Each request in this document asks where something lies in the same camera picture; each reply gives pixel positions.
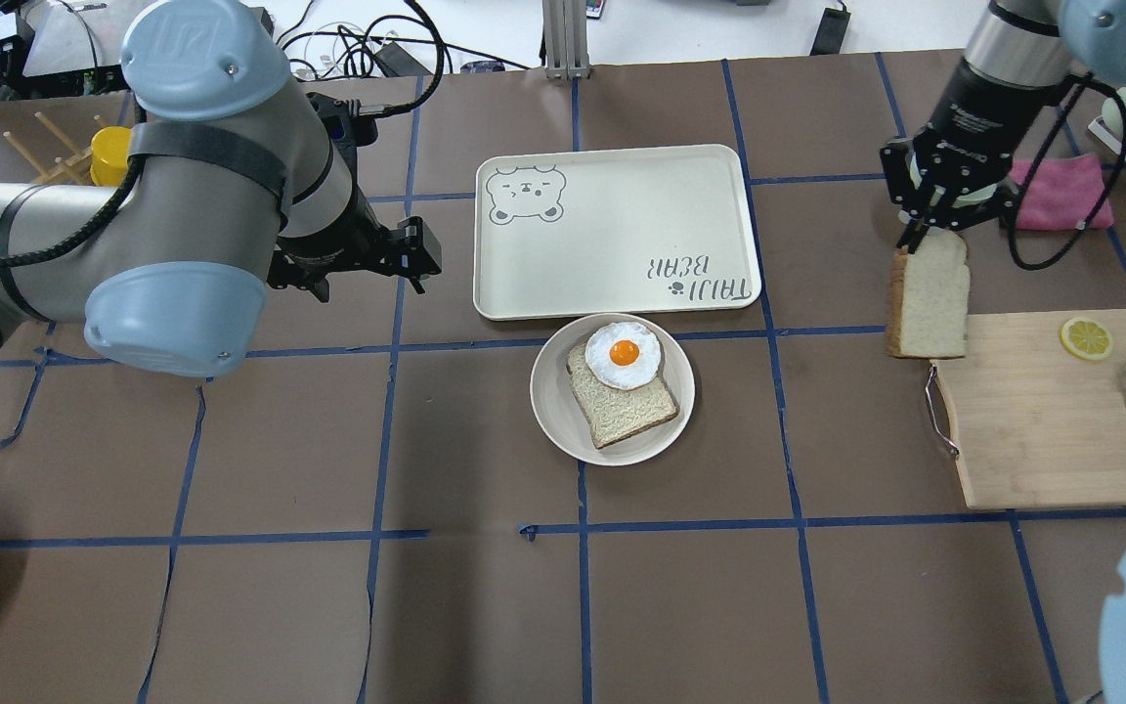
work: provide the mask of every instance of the fried egg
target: fried egg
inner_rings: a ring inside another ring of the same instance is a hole
[[[654,380],[663,348],[647,327],[622,321],[591,336],[584,346],[584,360],[601,383],[631,391]]]

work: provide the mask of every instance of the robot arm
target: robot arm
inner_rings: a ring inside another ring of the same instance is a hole
[[[86,342],[124,364],[227,374],[265,279],[327,300],[330,271],[404,276],[420,292],[440,273],[423,220],[382,226],[356,180],[356,148],[393,108],[307,97],[236,0],[152,5],[123,57],[152,119],[134,128],[110,205],[107,188],[0,184],[0,347],[28,317],[86,321]],[[82,229],[93,237],[74,240]]]
[[[1007,178],[1040,108],[1070,89],[1072,59],[1126,84],[1126,0],[991,0],[932,116],[881,149],[915,251],[929,226],[964,229],[1019,203]]]

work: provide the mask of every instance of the white tray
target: white tray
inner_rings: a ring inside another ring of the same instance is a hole
[[[744,308],[762,293],[727,146],[495,157],[475,206],[472,300],[491,320]]]

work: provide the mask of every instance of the metal handle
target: metal handle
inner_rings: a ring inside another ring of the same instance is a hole
[[[937,422],[937,409],[936,406],[932,404],[933,384],[937,384],[937,366],[929,365],[929,380],[923,384],[923,401],[929,407],[929,418],[932,419],[933,431],[936,431],[937,437],[941,438],[941,442],[950,446],[950,449],[948,449],[948,452],[950,452],[950,456],[957,457],[960,452],[960,449],[958,449],[958,445],[955,444],[955,440],[951,440],[950,436],[941,431],[941,424]]]

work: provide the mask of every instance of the wooden cutting board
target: wooden cutting board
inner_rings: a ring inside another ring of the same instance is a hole
[[[1108,359],[1071,356],[1067,318],[1111,330]],[[1126,505],[1126,309],[967,317],[967,355],[936,359],[971,508]]]

